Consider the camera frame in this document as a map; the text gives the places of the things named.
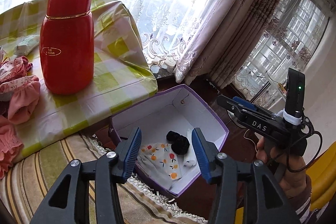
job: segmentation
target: window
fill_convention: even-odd
[[[288,68],[305,68],[327,22],[313,0],[280,0],[269,28],[236,74],[235,87],[247,100],[260,95],[256,103],[270,107],[282,96],[278,83],[286,81]]]

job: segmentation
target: hand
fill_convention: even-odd
[[[268,156],[266,151],[264,150],[264,144],[265,144],[265,139],[262,137],[258,144],[257,144],[257,159],[261,160],[263,163],[268,162]],[[270,156],[272,159],[277,157],[279,154],[281,154],[282,151],[279,150],[276,147],[273,147],[270,152]],[[281,155],[278,159],[276,159],[276,162],[282,163],[286,165],[286,157],[287,154],[284,153]],[[296,155],[289,155],[289,166],[293,170],[300,169],[305,166],[305,161],[303,157],[301,156],[296,156]],[[285,192],[287,198],[292,198],[303,192],[303,190],[306,188],[306,171],[303,170],[299,173],[292,173],[288,169],[285,171],[285,174],[281,181],[279,182],[280,187],[283,189]]]

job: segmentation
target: pink curtain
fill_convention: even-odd
[[[221,89],[232,79],[271,22],[280,0],[254,0],[244,20],[226,44],[220,60],[210,72],[211,80]]]
[[[197,75],[209,56],[213,54],[214,45],[218,42],[216,34],[223,33],[227,29],[230,24],[227,18],[233,19],[245,2],[246,0],[217,0],[210,7],[201,27],[176,63],[174,70],[176,82],[180,83],[186,76],[195,77]]]

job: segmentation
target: blue gripper pad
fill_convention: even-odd
[[[192,132],[192,144],[202,177],[208,184],[215,184],[221,176],[221,168],[216,165],[218,149],[215,144],[205,140],[202,131],[195,128]]]
[[[242,98],[239,98],[239,97],[235,96],[235,97],[233,97],[232,100],[235,101],[238,104],[241,104],[244,107],[247,107],[247,108],[249,108],[251,110],[257,111],[257,109],[255,108],[254,104],[252,104],[252,103],[250,103],[250,102],[248,102],[248,101],[246,101],[246,100],[244,100]]]
[[[142,141],[140,128],[133,128],[127,141],[118,144],[115,152],[119,155],[117,169],[113,168],[113,175],[121,177],[126,182],[132,175],[135,161]]]

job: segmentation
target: checkered tablecloth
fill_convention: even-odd
[[[18,41],[39,34],[48,0],[34,0],[0,15],[0,45],[15,58]],[[24,148],[16,161],[92,125],[157,92],[157,82],[142,53],[135,21],[117,0],[92,0],[95,53],[92,83],[74,95],[60,96],[45,86],[39,48],[27,57],[41,95],[30,120],[16,126]]]

